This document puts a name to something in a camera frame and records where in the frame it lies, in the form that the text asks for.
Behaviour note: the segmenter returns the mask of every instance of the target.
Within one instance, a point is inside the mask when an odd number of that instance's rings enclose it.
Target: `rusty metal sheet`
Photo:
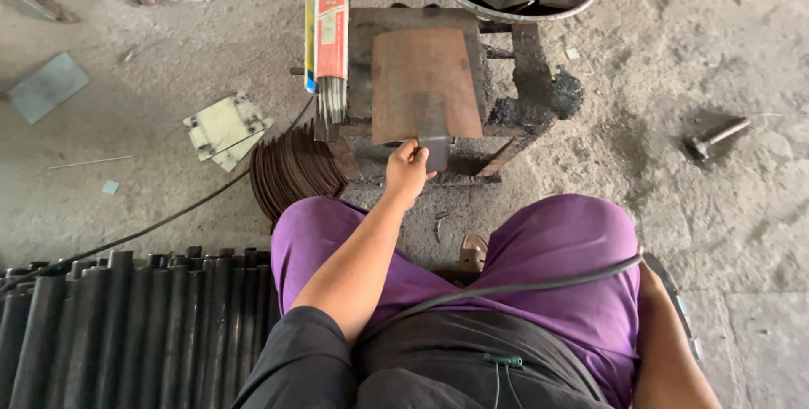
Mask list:
[[[349,116],[369,118],[371,114],[371,53],[374,37],[404,29],[448,28],[463,31],[469,68],[475,88],[477,109],[489,116],[487,79],[480,50],[480,29],[474,14],[447,8],[352,8],[349,18]]]
[[[287,207],[312,196],[339,197],[348,185],[329,146],[315,141],[315,124],[294,128],[250,158],[250,183],[259,207],[274,223]]]
[[[447,135],[483,137],[462,30],[383,33],[374,38],[371,71],[374,144],[417,138],[427,103],[443,109]]]

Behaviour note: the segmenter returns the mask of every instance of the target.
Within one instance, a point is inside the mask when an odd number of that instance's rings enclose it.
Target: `welding cable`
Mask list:
[[[301,110],[300,114],[298,114],[298,117],[295,118],[294,122],[292,122],[292,124],[289,125],[289,128],[287,128],[287,130],[284,131],[285,133],[288,133],[289,131],[292,130],[292,128],[294,128],[294,127],[296,127],[298,125],[298,122],[300,122],[301,118],[303,117],[303,114],[306,114],[306,111],[309,109],[309,106],[311,105],[311,103],[314,100],[315,100],[314,96],[309,97],[309,101],[306,103],[305,106],[303,106],[303,110]],[[60,270],[60,269],[62,269],[64,267],[69,267],[69,266],[73,265],[73,262],[75,262],[77,260],[84,259],[84,258],[86,258],[88,256],[92,256],[93,254],[97,254],[97,253],[100,253],[101,251],[105,251],[107,249],[113,248],[115,246],[120,245],[121,243],[126,243],[127,241],[134,240],[136,238],[139,238],[141,236],[146,235],[147,233],[150,233],[151,231],[159,228],[160,226],[171,223],[173,220],[175,220],[175,219],[177,219],[179,217],[182,217],[183,215],[185,215],[189,211],[201,206],[203,203],[206,203],[210,199],[215,198],[216,196],[220,195],[224,190],[232,187],[236,182],[238,182],[239,180],[244,178],[244,176],[249,174],[249,173],[250,173],[250,168],[247,168],[244,172],[237,175],[236,178],[234,178],[233,180],[230,180],[228,183],[225,183],[225,185],[223,187],[219,188],[218,190],[214,191],[213,193],[211,193],[211,194],[207,195],[206,197],[200,199],[196,203],[184,208],[183,210],[178,211],[174,215],[171,215],[170,217],[168,217],[168,218],[166,218],[166,219],[164,219],[164,220],[162,220],[162,221],[160,221],[160,222],[158,222],[158,223],[156,223],[154,225],[151,225],[148,228],[145,228],[145,229],[141,230],[140,232],[137,232],[137,233],[134,233],[134,234],[129,235],[127,237],[121,238],[119,240],[115,240],[113,242],[107,243],[106,245],[99,246],[96,249],[91,249],[89,251],[86,251],[85,253],[76,254],[76,256],[73,256],[72,258],[62,259],[59,262],[48,265],[47,267],[43,267],[43,268],[34,270],[31,273],[28,273],[26,275],[18,276],[14,280],[6,280],[5,284],[0,288],[0,294],[4,294],[4,293],[12,290],[19,283],[25,283],[26,281],[34,280],[37,276],[42,276],[44,274],[47,274],[48,272],[51,272],[51,271],[54,271],[54,270]]]
[[[404,318],[409,318],[413,314],[421,313],[422,311],[429,310],[430,308],[434,308],[438,305],[443,305],[451,301],[463,300],[464,298],[471,298],[471,297],[480,297],[483,295],[494,293],[538,291],[542,289],[563,288],[565,286],[573,286],[575,284],[589,283],[591,281],[602,280],[605,278],[609,278],[610,276],[618,275],[623,271],[635,267],[642,260],[643,256],[641,254],[635,254],[631,258],[618,262],[617,264],[614,264],[612,266],[600,268],[598,270],[588,271],[587,273],[582,273],[581,275],[569,276],[566,278],[557,278],[554,280],[540,281],[539,283],[507,284],[504,286],[492,286],[491,288],[465,289],[462,291],[453,292],[451,294],[445,294],[436,297],[434,299],[422,301],[418,305],[411,306],[407,310],[404,310],[386,319],[378,326],[375,326],[374,328],[370,329],[367,334],[363,334],[357,341],[355,347],[369,341],[371,338],[378,335],[379,332],[381,332],[385,327],[389,326],[393,322],[400,321]]]

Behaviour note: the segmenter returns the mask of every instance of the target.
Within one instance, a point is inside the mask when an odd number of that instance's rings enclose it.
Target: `metal frame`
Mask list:
[[[509,32],[514,43],[513,53],[487,51],[488,58],[513,58],[515,61],[514,84],[520,99],[488,98],[492,109],[504,104],[511,109],[507,123],[484,123],[484,137],[508,137],[510,140],[494,155],[483,159],[481,168],[474,176],[443,173],[438,180],[443,185],[477,185],[500,182],[500,169],[522,150],[533,144],[555,122],[557,115],[552,105],[552,75],[541,46],[539,29],[536,24],[501,24],[478,20],[480,33]],[[349,117],[349,123],[340,125],[338,142],[330,142],[329,148],[337,160],[338,168],[351,182],[363,180],[354,153],[346,137],[371,136],[369,118]]]

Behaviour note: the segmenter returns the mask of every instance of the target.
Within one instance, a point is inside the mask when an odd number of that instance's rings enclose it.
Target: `metal bowl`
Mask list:
[[[535,15],[526,16],[523,14],[510,14],[508,12],[494,11],[484,5],[474,3],[469,0],[454,0],[461,4],[464,8],[473,12],[476,16],[489,19],[491,21],[502,22],[504,24],[525,24],[528,22],[542,22],[542,21],[557,21],[566,17],[575,16],[581,11],[584,11],[595,0],[579,0],[575,7],[571,9],[556,9],[549,7],[539,7],[534,9],[526,9],[526,11],[534,11]]]

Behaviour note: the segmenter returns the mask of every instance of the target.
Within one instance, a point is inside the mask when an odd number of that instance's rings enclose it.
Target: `metal plate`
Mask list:
[[[38,72],[15,85],[8,96],[26,121],[33,125],[88,82],[90,79],[82,68],[67,52],[62,52]]]
[[[275,120],[273,120],[272,118],[264,119],[264,126],[266,126],[266,129],[269,129],[269,127],[272,126],[273,123],[275,123]],[[231,170],[233,170],[233,168],[236,167],[238,162],[241,161],[242,158],[244,158],[244,156],[250,152],[250,149],[253,148],[253,146],[256,145],[258,141],[261,140],[262,137],[264,137],[264,133],[266,133],[266,131],[259,131],[258,133],[251,135],[247,139],[239,142],[238,144],[233,145],[227,150],[223,150],[217,153],[216,155],[211,156],[210,159],[216,164],[218,164],[221,168],[230,172]]]
[[[443,119],[446,135],[483,137],[462,30],[408,29],[378,35],[371,71],[374,144],[418,137],[424,128],[419,116]],[[429,107],[443,110],[443,117],[427,114]]]
[[[245,94],[228,96],[183,120],[200,161],[267,131],[259,108]]]
[[[477,109],[489,116],[486,105],[477,18],[463,9],[352,8],[349,19],[349,116],[369,118],[371,113],[371,53],[374,37],[402,29],[449,28],[463,31]]]

